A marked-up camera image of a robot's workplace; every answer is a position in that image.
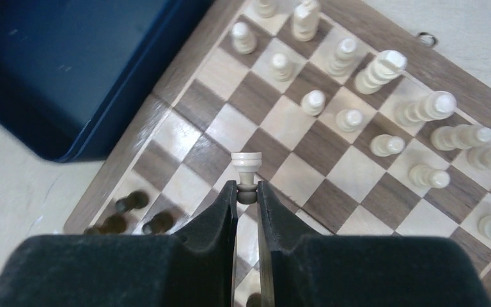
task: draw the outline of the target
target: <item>chessboard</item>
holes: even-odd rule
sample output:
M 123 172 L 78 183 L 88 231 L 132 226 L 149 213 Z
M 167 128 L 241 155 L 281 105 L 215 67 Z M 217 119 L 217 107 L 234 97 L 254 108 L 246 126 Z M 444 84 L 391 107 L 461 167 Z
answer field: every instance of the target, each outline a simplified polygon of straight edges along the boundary
M 481 124 L 491 128 L 491 89 L 425 46 L 362 1 L 325 0 L 315 37 L 294 39 L 295 1 L 280 1 L 277 13 L 259 17 L 250 1 L 216 1 L 162 79 L 65 224 L 82 233 L 116 212 L 115 202 L 144 191 L 150 204 L 128 213 L 125 233 L 168 211 L 172 233 L 213 202 L 227 180 L 238 180 L 231 152 L 261 152 L 256 180 L 266 180 L 282 203 L 327 235 L 425 235 L 447 237 L 469 255 L 491 296 L 491 240 L 478 221 L 491 214 L 491 171 L 467 162 L 466 151 L 442 152 L 430 142 L 438 127 Z M 244 22 L 257 37 L 250 54 L 232 46 L 230 29 Z M 327 57 L 344 38 L 358 53 L 348 70 L 331 77 Z M 408 59 L 406 71 L 371 95 L 354 87 L 354 77 L 380 51 Z M 270 59 L 286 54 L 292 78 L 275 81 Z M 320 90 L 326 107 L 304 113 L 302 97 Z M 444 120 L 403 127 L 394 108 L 448 91 L 458 101 Z M 345 133 L 336 114 L 358 109 L 364 121 Z M 369 144 L 377 135 L 402 138 L 398 155 L 378 157 Z M 451 177 L 443 189 L 418 188 L 407 173 L 425 163 Z M 235 299 L 242 306 L 259 280 L 255 205 L 238 204 Z

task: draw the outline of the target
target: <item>wooden chessboard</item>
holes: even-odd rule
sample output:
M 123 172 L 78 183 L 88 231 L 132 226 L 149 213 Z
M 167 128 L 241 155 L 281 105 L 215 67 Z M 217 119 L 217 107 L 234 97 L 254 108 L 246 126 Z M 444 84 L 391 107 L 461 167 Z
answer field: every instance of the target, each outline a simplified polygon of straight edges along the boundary
M 469 166 L 466 152 L 440 152 L 430 144 L 437 127 L 480 123 L 491 128 L 491 89 L 356 0 L 322 1 L 322 19 L 310 42 L 290 31 L 293 1 L 281 1 L 270 19 L 256 16 L 249 1 L 216 1 L 95 177 L 65 225 L 81 233 L 114 212 L 113 203 L 142 189 L 152 200 L 133 211 L 128 233 L 170 210 L 179 229 L 215 199 L 227 180 L 238 180 L 231 152 L 262 152 L 257 179 L 269 181 L 280 200 L 321 233 L 336 235 L 433 235 L 449 237 L 470 256 L 491 295 L 491 240 L 477 230 L 491 213 L 491 171 Z M 228 36 L 237 21 L 258 38 L 257 49 L 237 54 Z M 349 73 L 325 73 L 328 52 L 341 39 L 359 42 Z M 356 73 L 380 51 L 408 57 L 407 71 L 372 95 L 353 85 Z M 284 52 L 295 63 L 288 82 L 270 76 L 269 59 Z M 302 112 L 301 98 L 322 90 L 327 107 L 317 117 Z M 458 111 L 446 120 L 401 127 L 398 104 L 446 90 Z M 346 108 L 364 114 L 353 133 L 336 127 Z M 379 134 L 399 136 L 400 155 L 377 157 L 368 145 Z M 424 162 L 446 169 L 445 189 L 413 186 L 407 172 Z M 258 279 L 256 210 L 240 205 L 236 300 L 245 306 Z

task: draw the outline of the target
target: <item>white square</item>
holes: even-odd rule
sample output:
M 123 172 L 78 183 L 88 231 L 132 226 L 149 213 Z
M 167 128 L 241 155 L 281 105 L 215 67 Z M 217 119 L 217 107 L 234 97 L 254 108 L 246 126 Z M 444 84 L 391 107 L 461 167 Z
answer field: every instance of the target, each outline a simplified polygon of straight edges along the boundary
M 392 235 L 393 230 L 359 205 L 343 223 L 338 235 Z
M 461 227 L 491 249 L 491 240 L 479 232 L 479 221 L 491 215 L 491 194 L 488 193 L 471 213 L 464 219 Z
M 217 182 L 214 184 L 214 189 L 217 192 L 221 192 L 221 189 L 225 186 L 225 183 L 229 180 L 236 180 L 238 183 L 240 183 L 240 177 L 238 175 L 238 172 L 232 165 L 232 162 L 229 163 L 227 168 L 223 171 L 219 179 L 217 179 Z M 262 180 L 257 174 L 253 177 L 253 182 L 256 184 Z
M 239 152 L 257 130 L 257 125 L 226 104 L 215 117 L 206 133 L 231 152 Z
M 130 193 L 138 190 L 144 191 L 148 194 L 149 205 L 142 209 L 131 210 L 129 214 L 132 214 L 138 220 L 141 220 L 146 215 L 146 212 L 151 207 L 151 204 L 155 202 L 160 195 L 160 191 L 152 186 L 146 179 L 144 179 L 144 177 L 138 175 L 138 173 L 134 170 L 130 170 L 129 173 L 125 175 L 123 182 L 116 190 L 113 198 L 115 200 L 119 200 L 120 198 L 127 197 Z
M 244 280 L 234 291 L 234 300 L 242 306 L 247 306 L 247 299 L 251 294 L 261 293 L 261 276 L 259 271 L 251 269 Z
M 260 17 L 253 8 L 253 2 L 254 1 L 251 1 L 249 3 L 245 9 L 244 15 L 255 21 L 255 23 L 261 26 L 261 28 L 266 30 L 272 36 L 275 36 L 281 27 L 283 27 L 289 16 L 294 12 L 294 8 L 298 5 L 299 0 L 277 1 L 276 13 L 270 18 Z
M 170 111 L 153 140 L 182 162 L 202 133 L 175 111 Z
M 450 217 L 426 200 L 421 200 L 396 229 L 400 235 L 450 237 L 458 228 Z
M 360 203 L 384 174 L 384 168 L 351 146 L 332 168 L 327 179 Z
M 345 74 L 339 77 L 332 77 L 340 84 L 345 84 L 347 82 L 347 79 L 349 79 L 349 77 L 353 74 L 353 71 L 359 66 L 361 61 L 369 52 L 374 53 L 370 46 L 366 45 L 362 40 L 353 35 L 351 32 L 347 31 L 344 27 L 336 24 L 309 59 L 312 64 L 318 68 L 321 68 L 323 71 L 326 71 L 331 53 L 334 51 L 336 46 L 346 38 L 352 38 L 357 42 L 357 53 L 353 63 L 349 65 Z
M 411 102 L 419 101 L 428 96 L 428 92 L 424 90 L 420 85 L 414 83 L 408 78 L 403 78 L 401 83 L 394 89 L 394 92 L 388 96 L 387 100 L 379 112 L 385 115 L 388 119 L 393 121 L 403 130 L 415 136 L 425 125 L 424 122 L 418 123 L 417 125 L 406 127 L 400 125 L 394 118 L 394 109 L 398 106 L 409 104 Z
M 469 150 L 463 150 L 462 152 L 460 152 L 456 159 L 453 161 L 453 166 L 469 178 L 473 179 L 473 181 L 477 182 L 480 186 L 490 191 L 491 169 L 478 169 L 471 166 L 467 160 L 468 153 Z
M 221 48 L 217 48 L 197 76 L 223 100 L 228 100 L 240 85 L 249 69 L 230 56 Z
M 287 96 L 282 96 L 261 123 L 261 128 L 293 150 L 315 122 Z
M 276 53 L 283 53 L 287 55 L 289 57 L 289 60 L 294 65 L 293 74 L 289 81 L 276 81 L 272 75 L 272 68 L 270 63 L 272 62 L 272 57 Z M 305 64 L 306 59 L 303 56 L 298 54 L 298 52 L 294 51 L 294 49 L 287 46 L 279 39 L 274 38 L 263 51 L 257 62 L 255 62 L 251 70 L 255 74 L 259 75 L 259 77 L 267 81 L 270 85 L 278 89 L 281 93 L 284 93 L 289 85 L 291 85 L 294 79 L 298 76 Z
M 236 230 L 236 254 L 251 266 L 259 261 L 259 236 L 257 222 L 247 214 L 238 220 Z
M 170 178 L 162 193 L 191 216 L 210 189 L 211 187 L 204 180 L 182 164 Z
M 318 233 L 322 235 L 332 235 L 330 230 L 326 229 L 323 225 L 321 225 L 313 217 L 309 216 L 309 214 L 305 213 L 302 209 L 299 209 L 297 211 L 296 216 L 299 217 L 301 220 L 303 220 L 304 223 L 308 224 Z
M 308 163 L 291 153 L 270 183 L 302 207 L 324 179 Z
M 336 115 L 345 109 L 358 109 L 364 116 L 360 126 L 353 132 L 343 132 L 336 125 Z M 319 120 L 352 144 L 375 116 L 375 113 L 377 113 L 377 110 L 371 105 L 360 99 L 347 88 L 341 87 L 334 98 L 327 104 L 327 107 L 319 116 Z
M 413 166 L 418 164 L 426 164 L 433 168 L 445 170 L 449 168 L 450 163 L 417 139 L 412 139 L 398 158 L 396 158 L 393 165 L 388 169 L 389 174 L 403 183 L 411 191 L 423 197 L 428 193 L 430 188 L 418 187 L 409 180 L 409 171 Z

